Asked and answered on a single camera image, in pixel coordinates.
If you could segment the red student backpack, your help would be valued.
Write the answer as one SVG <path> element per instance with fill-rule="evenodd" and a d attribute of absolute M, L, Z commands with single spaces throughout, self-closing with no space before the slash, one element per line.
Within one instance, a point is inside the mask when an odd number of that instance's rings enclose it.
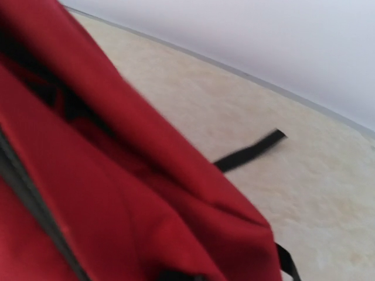
<path fill-rule="evenodd" d="M 299 280 L 216 162 L 119 74 L 57 1 L 1 2 L 2 280 Z"/>

